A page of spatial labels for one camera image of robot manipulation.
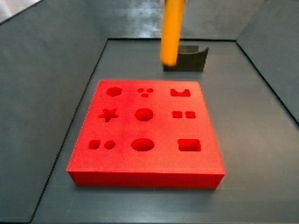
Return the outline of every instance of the gray table surface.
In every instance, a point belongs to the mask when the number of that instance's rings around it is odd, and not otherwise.
[[[79,105],[33,223],[298,222],[298,126],[235,42],[209,47],[203,73],[164,73],[159,41],[108,41]],[[65,172],[100,80],[197,81],[227,176],[216,191],[77,187]]]

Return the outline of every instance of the yellow cylinder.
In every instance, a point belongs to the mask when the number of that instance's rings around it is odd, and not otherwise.
[[[184,0],[165,0],[163,10],[163,36],[160,58],[164,65],[176,65],[183,24]]]

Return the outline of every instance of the shape sorter block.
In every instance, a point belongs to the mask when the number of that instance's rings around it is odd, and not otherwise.
[[[79,186],[216,188],[226,170],[200,84],[103,80],[68,173]]]

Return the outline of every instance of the small square hole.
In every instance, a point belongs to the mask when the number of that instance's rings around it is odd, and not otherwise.
[[[96,150],[99,148],[99,145],[100,145],[100,141],[99,140],[91,140],[88,142],[88,148],[92,149],[92,150]]]
[[[179,139],[177,144],[180,151],[201,151],[201,143],[197,139]]]
[[[173,111],[172,112],[172,118],[183,118],[183,112],[181,111]]]
[[[196,118],[196,115],[195,115],[193,111],[185,111],[184,114],[185,114],[187,118],[191,118],[191,119]]]

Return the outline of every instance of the gray wall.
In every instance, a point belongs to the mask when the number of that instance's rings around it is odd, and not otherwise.
[[[72,0],[40,2],[0,33],[0,221],[25,222],[107,37]]]
[[[299,122],[299,1],[268,0],[238,43]]]
[[[160,38],[163,6],[157,0],[88,0],[113,38]],[[185,39],[236,39],[264,0],[189,0],[183,16]]]

